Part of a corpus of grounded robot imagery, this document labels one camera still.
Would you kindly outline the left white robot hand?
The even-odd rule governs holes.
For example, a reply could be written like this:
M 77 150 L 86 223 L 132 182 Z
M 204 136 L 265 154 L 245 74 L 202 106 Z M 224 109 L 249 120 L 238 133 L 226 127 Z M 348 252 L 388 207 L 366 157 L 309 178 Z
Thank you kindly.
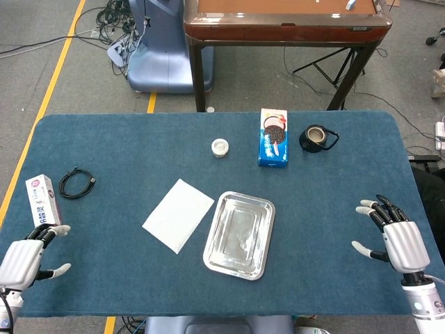
M 70 263 L 57 269 L 42 270 L 42 255 L 55 237 L 64 237 L 71 230 L 69 225 L 42 224 L 25 238 L 14 241 L 1 263 L 1 288 L 23 292 L 36 280 L 48 280 L 65 274 Z

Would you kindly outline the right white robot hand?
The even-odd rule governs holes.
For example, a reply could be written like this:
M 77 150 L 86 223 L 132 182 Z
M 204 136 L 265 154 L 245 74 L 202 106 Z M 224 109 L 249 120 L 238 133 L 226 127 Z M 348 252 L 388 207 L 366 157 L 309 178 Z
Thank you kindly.
M 358 241 L 352 241 L 352 247 L 367 258 L 390 263 L 399 273 L 423 271 L 430 264 L 430 258 L 417 224 L 409 220 L 405 212 L 390 199 L 382 195 L 376 198 L 361 200 L 355 211 L 375 223 L 382 235 L 385 250 L 371 250 Z

